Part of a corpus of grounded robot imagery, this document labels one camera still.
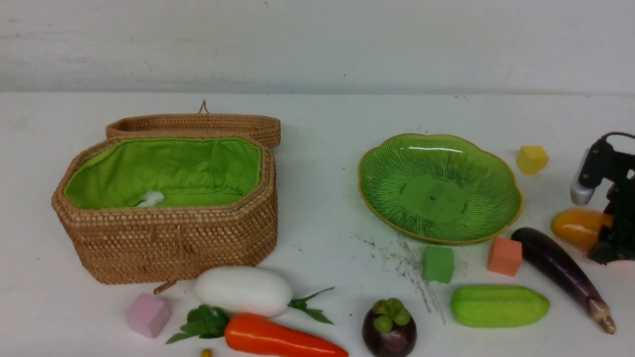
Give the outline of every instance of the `cucumber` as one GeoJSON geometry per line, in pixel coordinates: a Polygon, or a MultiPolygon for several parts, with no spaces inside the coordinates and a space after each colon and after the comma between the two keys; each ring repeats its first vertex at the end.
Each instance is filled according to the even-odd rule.
{"type": "Polygon", "coordinates": [[[468,285],[452,293],[450,309],[469,327],[503,328],[531,325],[551,303],[541,293],[519,285],[468,285]]]}

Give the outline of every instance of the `white wall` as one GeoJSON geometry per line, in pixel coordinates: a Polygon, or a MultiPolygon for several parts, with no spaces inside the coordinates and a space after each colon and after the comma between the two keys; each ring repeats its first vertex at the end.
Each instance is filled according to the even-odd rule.
{"type": "Polygon", "coordinates": [[[1,90],[635,94],[633,0],[0,0],[1,90]]]}

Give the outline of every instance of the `yellow cube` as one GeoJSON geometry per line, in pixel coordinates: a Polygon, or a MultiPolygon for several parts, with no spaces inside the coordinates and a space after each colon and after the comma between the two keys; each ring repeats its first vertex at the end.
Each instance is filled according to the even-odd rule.
{"type": "Polygon", "coordinates": [[[542,146],[522,146],[516,158],[516,164],[520,168],[520,172],[531,175],[545,168],[548,160],[549,156],[542,146]]]}

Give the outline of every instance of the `table surface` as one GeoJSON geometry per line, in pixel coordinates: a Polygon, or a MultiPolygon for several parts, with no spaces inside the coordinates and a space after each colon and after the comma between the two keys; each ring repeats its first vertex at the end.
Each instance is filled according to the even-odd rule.
{"type": "MultiPolygon", "coordinates": [[[[419,338],[412,356],[625,356],[635,349],[635,263],[595,264],[562,243],[612,309],[618,327],[607,335],[583,310],[523,264],[515,278],[489,273],[489,243],[454,248],[451,284],[420,278],[423,243],[398,236],[365,207],[357,190],[360,157],[400,133],[449,133],[506,160],[517,173],[525,210],[504,236],[549,221],[572,206],[569,185],[586,147],[602,134],[635,131],[635,99],[571,96],[319,96],[170,93],[0,94],[0,350],[5,356],[247,356],[223,339],[164,342],[178,332],[198,302],[192,281],[162,296],[173,317],[155,339],[127,327],[124,312],[156,283],[101,285],[82,267],[50,198],[70,161],[105,138],[115,120],[166,112],[262,114],[283,123],[275,148],[279,187],[279,243],[262,262],[289,279],[296,296],[335,286],[311,301],[335,326],[289,311],[277,322],[368,356],[361,323],[372,303],[398,297],[410,309],[419,338]],[[537,175],[518,173],[521,145],[542,145],[550,155],[537,175]],[[534,325],[473,329],[455,322],[448,301],[470,283],[519,284],[549,298],[549,314],[534,325]]],[[[612,139],[616,149],[635,143],[612,139]]],[[[606,204],[604,183],[590,208],[606,204]]]]}

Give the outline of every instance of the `eggplant stem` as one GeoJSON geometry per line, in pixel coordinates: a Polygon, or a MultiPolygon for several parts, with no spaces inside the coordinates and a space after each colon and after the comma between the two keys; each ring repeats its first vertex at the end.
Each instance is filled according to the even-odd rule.
{"type": "Polygon", "coordinates": [[[587,301],[587,310],[591,318],[593,318],[606,333],[614,334],[617,331],[615,322],[611,317],[611,310],[602,300],[590,298],[587,301]]]}

